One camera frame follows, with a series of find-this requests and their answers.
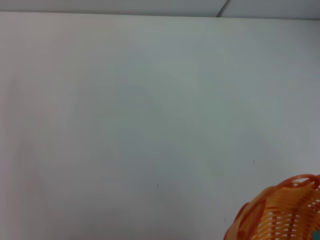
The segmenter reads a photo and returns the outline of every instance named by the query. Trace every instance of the white surface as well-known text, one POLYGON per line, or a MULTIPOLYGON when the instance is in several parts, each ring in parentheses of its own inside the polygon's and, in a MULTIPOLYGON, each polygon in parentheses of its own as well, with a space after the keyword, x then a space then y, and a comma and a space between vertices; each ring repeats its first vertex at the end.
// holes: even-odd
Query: white surface
MULTIPOLYGON (((214 17, 225 0, 0 0, 2 11, 214 17)), ((231 0, 223 17, 320 19, 319 0, 231 0)))
POLYGON ((222 239, 320 172, 320 22, 0 14, 0 239, 222 239))

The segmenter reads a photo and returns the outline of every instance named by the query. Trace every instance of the woven plastic basket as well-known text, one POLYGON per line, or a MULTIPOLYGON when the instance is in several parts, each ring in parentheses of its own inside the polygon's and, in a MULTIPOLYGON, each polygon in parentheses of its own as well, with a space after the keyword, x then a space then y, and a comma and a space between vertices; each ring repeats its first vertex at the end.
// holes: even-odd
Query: woven plastic basket
POLYGON ((320 231, 319 184, 320 175, 303 174, 266 188, 240 209, 224 240, 312 240, 320 231))

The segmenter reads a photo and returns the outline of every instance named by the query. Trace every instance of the orange basket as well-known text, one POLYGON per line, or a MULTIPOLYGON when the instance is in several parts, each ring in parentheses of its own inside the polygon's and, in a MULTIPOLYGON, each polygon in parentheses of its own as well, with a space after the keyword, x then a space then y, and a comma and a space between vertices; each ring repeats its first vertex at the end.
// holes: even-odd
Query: orange basket
POLYGON ((240 209, 223 240, 312 240, 320 231, 319 184, 320 175, 303 174, 266 188, 240 209))

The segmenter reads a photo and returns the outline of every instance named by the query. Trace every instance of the orange plastic mesh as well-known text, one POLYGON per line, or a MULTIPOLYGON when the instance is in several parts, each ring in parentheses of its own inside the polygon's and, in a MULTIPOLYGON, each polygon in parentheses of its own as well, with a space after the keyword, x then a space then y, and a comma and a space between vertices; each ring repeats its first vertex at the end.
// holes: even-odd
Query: orange plastic mesh
POLYGON ((319 184, 320 175, 303 174, 266 188, 240 209, 223 240, 312 240, 320 231, 319 184))

